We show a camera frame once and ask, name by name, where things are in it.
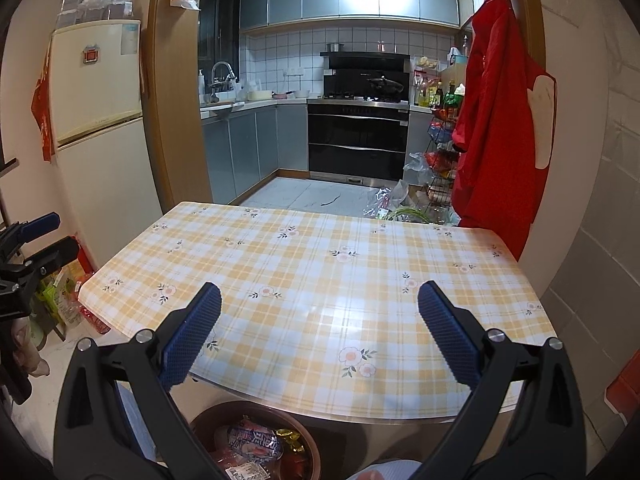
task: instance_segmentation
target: white refrigerator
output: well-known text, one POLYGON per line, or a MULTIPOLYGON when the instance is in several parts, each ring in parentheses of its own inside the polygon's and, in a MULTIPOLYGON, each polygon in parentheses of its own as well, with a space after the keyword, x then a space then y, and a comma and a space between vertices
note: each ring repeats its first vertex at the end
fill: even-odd
POLYGON ((49 58, 49 113, 80 239, 96 269, 162 216, 140 101, 140 22, 60 28, 49 58))

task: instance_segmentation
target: stainless steel oven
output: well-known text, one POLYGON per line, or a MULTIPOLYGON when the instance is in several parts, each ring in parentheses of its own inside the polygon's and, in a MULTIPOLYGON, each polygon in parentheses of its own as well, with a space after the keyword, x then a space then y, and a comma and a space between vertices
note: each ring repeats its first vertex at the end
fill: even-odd
POLYGON ((382 186, 402 178, 408 104, 308 101, 311 177, 382 186))

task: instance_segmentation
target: yellow plaid tablecloth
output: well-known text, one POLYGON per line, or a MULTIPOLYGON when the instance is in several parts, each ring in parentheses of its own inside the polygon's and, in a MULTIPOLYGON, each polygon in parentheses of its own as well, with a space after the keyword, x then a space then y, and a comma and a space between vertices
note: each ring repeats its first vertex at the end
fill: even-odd
POLYGON ((378 422, 454 416, 468 396, 418 314, 427 280, 514 341, 554 335, 490 231, 190 202, 114 256, 80 300, 133 336, 213 282, 222 314, 194 375, 283 410, 378 422))

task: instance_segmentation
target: electrical outlet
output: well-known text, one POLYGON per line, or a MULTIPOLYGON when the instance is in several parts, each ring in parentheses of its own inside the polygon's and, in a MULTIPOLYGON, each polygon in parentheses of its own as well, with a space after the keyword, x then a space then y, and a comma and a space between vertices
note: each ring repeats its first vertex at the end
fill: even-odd
POLYGON ((285 77, 299 76, 299 75, 305 74, 305 69, 304 68, 285 68, 283 70, 283 73, 285 77))

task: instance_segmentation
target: metal screw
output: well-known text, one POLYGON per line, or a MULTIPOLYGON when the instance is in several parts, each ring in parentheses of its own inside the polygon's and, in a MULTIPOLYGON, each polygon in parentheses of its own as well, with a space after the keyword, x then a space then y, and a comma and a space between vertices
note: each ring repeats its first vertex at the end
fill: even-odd
POLYGON ((153 331, 145 328, 136 334, 136 341, 139 343, 146 343, 147 341, 151 341, 153 336, 153 331))
POLYGON ((557 337, 549 338, 549 346, 554 350, 562 350, 564 343, 560 341, 557 337))
POLYGON ((506 337, 502 330, 498 330, 497 328, 491 328, 486 333, 489 336, 489 339, 494 343, 501 343, 504 341, 506 337))
POLYGON ((76 345, 76 347, 78 348, 79 351, 84 352, 85 350, 88 350, 89 348, 91 348, 91 339, 88 337, 83 337, 80 341, 78 341, 78 344, 76 345))

